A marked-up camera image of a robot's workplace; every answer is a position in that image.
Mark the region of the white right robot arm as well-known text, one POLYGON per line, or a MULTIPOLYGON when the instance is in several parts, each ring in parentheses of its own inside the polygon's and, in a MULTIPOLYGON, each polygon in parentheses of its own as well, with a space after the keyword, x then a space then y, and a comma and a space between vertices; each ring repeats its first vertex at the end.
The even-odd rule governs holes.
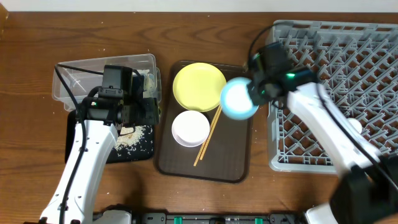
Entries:
POLYGON ((375 223, 397 213, 397 158, 384 157, 360 135, 309 68, 255 69, 255 105, 277 98, 305 123, 331 159, 339 184, 327 203, 305 212, 307 223, 375 223))

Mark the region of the pile of rice grains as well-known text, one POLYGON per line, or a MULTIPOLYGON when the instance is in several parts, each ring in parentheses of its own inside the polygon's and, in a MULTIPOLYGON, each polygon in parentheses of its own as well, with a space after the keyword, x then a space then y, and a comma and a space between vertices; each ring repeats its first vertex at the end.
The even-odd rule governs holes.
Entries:
POLYGON ((144 144, 152 144, 152 134, 154 133, 154 127, 143 125, 143 126, 131 126, 122 127, 114 150, 120 156, 122 151, 127 151, 128 155, 131 155, 134 151, 145 151, 144 144))

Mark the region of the pale green cup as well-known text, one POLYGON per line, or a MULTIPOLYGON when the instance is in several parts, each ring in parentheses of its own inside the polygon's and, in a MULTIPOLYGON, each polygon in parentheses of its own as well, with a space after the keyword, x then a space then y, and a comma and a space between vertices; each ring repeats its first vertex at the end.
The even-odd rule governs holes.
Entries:
POLYGON ((363 127, 362 127, 361 123, 360 123, 357 119, 348 118, 348 121, 349 121, 350 124, 355 128, 355 130, 357 130, 357 132, 358 132, 359 134, 362 133, 363 127))

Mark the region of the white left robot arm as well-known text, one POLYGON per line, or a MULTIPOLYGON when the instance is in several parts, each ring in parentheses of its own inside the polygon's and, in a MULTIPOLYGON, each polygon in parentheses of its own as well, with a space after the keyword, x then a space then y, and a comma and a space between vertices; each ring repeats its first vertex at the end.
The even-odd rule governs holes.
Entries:
POLYGON ((39 223, 132 223, 132 211, 122 205, 113 205, 95 218, 96 194, 119 129, 158 124, 157 99, 86 97, 76 114, 78 122, 70 155, 39 223))

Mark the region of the light blue bowl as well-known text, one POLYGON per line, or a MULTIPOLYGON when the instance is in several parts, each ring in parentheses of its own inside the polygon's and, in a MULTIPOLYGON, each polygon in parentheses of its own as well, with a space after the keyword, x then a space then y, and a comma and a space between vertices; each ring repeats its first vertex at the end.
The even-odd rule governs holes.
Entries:
POLYGON ((259 106, 250 99, 247 85, 250 79, 236 77, 226 82, 220 96, 222 112, 230 119, 245 120, 252 117, 259 106))

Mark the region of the white bowl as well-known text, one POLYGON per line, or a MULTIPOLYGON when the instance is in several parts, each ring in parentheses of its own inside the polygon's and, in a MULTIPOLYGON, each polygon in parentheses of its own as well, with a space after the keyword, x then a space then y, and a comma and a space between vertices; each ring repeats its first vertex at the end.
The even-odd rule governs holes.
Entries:
POLYGON ((184 147, 197 147, 205 142, 210 133, 207 117, 197 111, 184 111, 172 122, 172 136, 184 147))

